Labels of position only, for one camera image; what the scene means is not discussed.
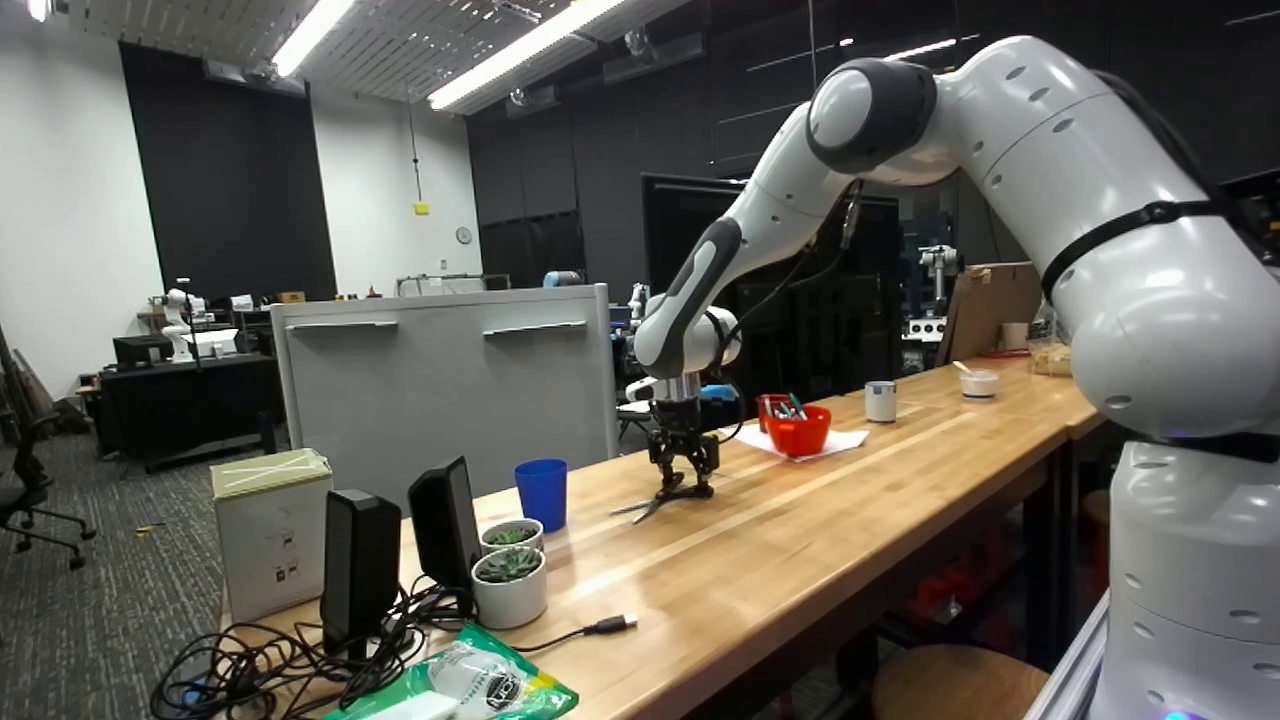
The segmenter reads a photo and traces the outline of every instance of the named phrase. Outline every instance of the blue cup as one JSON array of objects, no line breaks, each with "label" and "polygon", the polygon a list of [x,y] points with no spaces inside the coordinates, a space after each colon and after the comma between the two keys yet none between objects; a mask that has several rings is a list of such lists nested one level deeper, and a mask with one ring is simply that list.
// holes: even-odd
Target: blue cup
[{"label": "blue cup", "polygon": [[568,463],[555,455],[518,463],[518,488],[523,515],[541,521],[545,532],[563,529]]}]

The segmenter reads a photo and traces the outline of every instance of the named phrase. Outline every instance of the office chair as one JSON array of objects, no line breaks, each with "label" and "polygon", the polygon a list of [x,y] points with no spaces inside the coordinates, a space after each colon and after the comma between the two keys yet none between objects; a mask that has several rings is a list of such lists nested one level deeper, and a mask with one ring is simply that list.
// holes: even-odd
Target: office chair
[{"label": "office chair", "polygon": [[[46,473],[36,443],[50,434],[58,414],[36,412],[34,387],[23,382],[19,365],[3,343],[3,332],[0,332],[0,378],[3,378],[0,391],[9,395],[9,409],[16,421],[11,476],[19,481],[16,488],[0,484],[0,529],[16,536],[16,553],[28,553],[34,542],[58,542],[73,553],[73,566],[83,566],[80,539],[93,539],[96,529],[80,515],[46,506],[52,476]],[[80,539],[41,532],[36,521],[73,525]]]}]

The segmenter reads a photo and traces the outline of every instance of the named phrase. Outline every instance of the black wall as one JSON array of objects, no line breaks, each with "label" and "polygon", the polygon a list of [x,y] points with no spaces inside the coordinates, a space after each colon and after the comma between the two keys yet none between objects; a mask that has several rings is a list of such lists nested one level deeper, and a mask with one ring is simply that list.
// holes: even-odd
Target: black wall
[{"label": "black wall", "polygon": [[189,57],[122,50],[165,284],[331,294],[307,94],[210,79]]},{"label": "black wall", "polygon": [[818,34],[803,5],[690,0],[652,34],[666,44],[701,31],[701,59],[603,85],[599,63],[626,57],[603,46],[555,77],[552,108],[475,115],[481,225],[575,206],[588,277],[626,300],[645,280],[640,175],[751,171],[785,112],[839,59],[832,46],[839,34],[891,50],[947,31],[982,31],[982,44],[1037,31],[1092,68],[1129,77],[1184,132],[1207,175],[1280,166],[1280,90],[1270,77],[1280,68],[1280,18],[1228,26],[1234,14],[1270,9],[1265,0],[818,0],[813,9]]}]

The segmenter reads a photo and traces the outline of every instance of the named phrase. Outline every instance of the speaker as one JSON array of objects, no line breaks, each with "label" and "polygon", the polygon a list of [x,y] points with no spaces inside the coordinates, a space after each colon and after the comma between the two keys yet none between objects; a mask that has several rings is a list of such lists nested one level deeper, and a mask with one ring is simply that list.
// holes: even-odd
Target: speaker
[{"label": "speaker", "polygon": [[430,467],[410,488],[410,511],[423,575],[456,591],[462,613],[473,615],[473,564],[481,558],[481,536],[467,461],[462,455],[446,467]]},{"label": "speaker", "polygon": [[335,488],[325,504],[325,646],[366,657],[401,588],[401,506],[383,497]]}]

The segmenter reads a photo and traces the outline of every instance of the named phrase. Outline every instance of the desk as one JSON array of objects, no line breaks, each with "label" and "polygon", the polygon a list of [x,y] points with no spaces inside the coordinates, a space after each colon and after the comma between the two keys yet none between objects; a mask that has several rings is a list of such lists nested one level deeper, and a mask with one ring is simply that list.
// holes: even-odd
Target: desk
[{"label": "desk", "polygon": [[274,448],[282,414],[274,355],[243,352],[146,372],[99,372],[99,451],[159,461],[235,434],[258,434],[258,443]]},{"label": "desk", "polygon": [[[717,500],[668,504],[645,525],[611,515],[656,493],[645,451],[575,467],[568,529],[550,536],[550,615],[509,641],[536,644],[638,613],[628,637],[536,657],[582,692],[575,714],[740,714],[749,703],[737,692],[766,687],[777,668],[795,670],[795,657],[836,646],[906,598],[937,539],[1030,497],[1057,497],[1057,455],[1101,414],[1071,378],[1025,365],[999,372],[999,398],[962,398],[957,366],[902,378],[897,422],[867,427],[856,451],[788,463],[726,443]],[[836,427],[865,427],[859,391],[826,409]],[[488,521],[518,515],[518,497],[496,493],[475,506]],[[403,575],[418,575],[411,555],[403,539]]]}]

